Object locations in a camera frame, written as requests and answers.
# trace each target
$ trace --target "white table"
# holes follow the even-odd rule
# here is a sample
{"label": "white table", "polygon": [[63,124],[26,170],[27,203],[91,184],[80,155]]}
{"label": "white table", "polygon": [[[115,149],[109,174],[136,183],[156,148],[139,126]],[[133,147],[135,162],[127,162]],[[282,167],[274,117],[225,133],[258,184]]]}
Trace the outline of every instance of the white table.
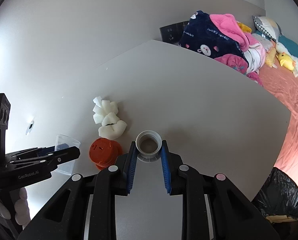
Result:
{"label": "white table", "polygon": [[[155,130],[184,163],[206,175],[226,174],[250,200],[273,167],[290,118],[280,101],[237,71],[190,50],[148,41],[45,102],[21,144],[40,146],[46,136],[69,135],[81,141],[74,172],[97,173],[88,151],[98,138],[92,99],[99,95],[117,101],[118,116],[128,124],[117,139],[124,152],[141,131]],[[53,178],[41,185],[57,189],[61,179],[58,175],[58,185]],[[42,190],[39,183],[28,189],[31,197],[33,189]],[[166,193],[160,161],[138,160],[131,194],[116,198],[118,239],[179,238],[181,205],[181,197]]]}

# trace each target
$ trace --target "plastic cup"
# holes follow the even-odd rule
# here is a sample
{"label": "plastic cup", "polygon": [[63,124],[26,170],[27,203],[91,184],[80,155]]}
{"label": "plastic cup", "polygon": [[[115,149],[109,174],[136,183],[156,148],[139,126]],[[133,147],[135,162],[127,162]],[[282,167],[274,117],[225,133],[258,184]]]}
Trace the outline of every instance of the plastic cup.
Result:
{"label": "plastic cup", "polygon": [[[55,151],[63,150],[66,148],[70,148],[76,146],[79,148],[80,142],[77,141],[76,139],[73,139],[69,136],[63,135],[63,134],[58,134],[56,138],[56,144],[55,144]],[[74,166],[75,160],[59,164],[58,168],[55,170],[58,173],[62,173],[65,175],[72,175],[72,170]]]}

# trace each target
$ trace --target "yellow plush toy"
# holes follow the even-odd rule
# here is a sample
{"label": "yellow plush toy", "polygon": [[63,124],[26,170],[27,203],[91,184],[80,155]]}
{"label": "yellow plush toy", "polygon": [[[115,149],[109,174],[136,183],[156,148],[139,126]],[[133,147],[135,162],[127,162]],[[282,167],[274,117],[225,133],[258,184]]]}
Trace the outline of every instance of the yellow plush toy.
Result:
{"label": "yellow plush toy", "polygon": [[241,23],[241,22],[236,22],[238,24],[238,26],[240,27],[240,29],[243,31],[243,32],[246,32],[246,33],[252,33],[252,29],[250,27],[248,27],[247,25]]}
{"label": "yellow plush toy", "polygon": [[295,61],[292,60],[290,55],[286,54],[285,52],[282,52],[277,57],[281,66],[286,67],[290,71],[294,70]]}

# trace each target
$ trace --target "orange plastic spool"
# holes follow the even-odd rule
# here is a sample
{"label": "orange plastic spool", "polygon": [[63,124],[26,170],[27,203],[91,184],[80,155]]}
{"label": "orange plastic spool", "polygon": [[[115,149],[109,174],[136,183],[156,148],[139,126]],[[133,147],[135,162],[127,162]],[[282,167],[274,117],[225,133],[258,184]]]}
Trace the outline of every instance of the orange plastic spool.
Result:
{"label": "orange plastic spool", "polygon": [[116,141],[106,138],[95,140],[89,150],[89,157],[99,170],[114,165],[117,157],[121,154],[121,145]]}

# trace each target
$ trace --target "pink bed sheet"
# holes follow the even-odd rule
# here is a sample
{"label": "pink bed sheet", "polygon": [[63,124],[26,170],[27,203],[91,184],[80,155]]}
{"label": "pink bed sheet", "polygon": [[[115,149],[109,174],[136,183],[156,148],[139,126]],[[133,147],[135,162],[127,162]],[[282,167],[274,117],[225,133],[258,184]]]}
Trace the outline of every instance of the pink bed sheet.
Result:
{"label": "pink bed sheet", "polygon": [[284,144],[274,166],[288,174],[298,185],[298,78],[281,67],[277,59],[275,65],[277,69],[264,64],[259,72],[260,78],[264,88],[292,114]]}

